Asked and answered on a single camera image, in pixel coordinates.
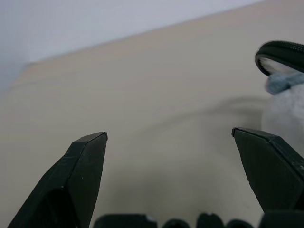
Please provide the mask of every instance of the white plush toy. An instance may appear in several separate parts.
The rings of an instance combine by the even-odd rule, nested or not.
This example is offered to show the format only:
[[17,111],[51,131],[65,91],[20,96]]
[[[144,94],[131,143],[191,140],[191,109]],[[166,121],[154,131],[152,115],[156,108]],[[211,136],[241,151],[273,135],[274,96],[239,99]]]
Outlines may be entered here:
[[256,55],[273,94],[262,115],[262,131],[281,136],[304,157],[304,46],[286,41],[264,44]]

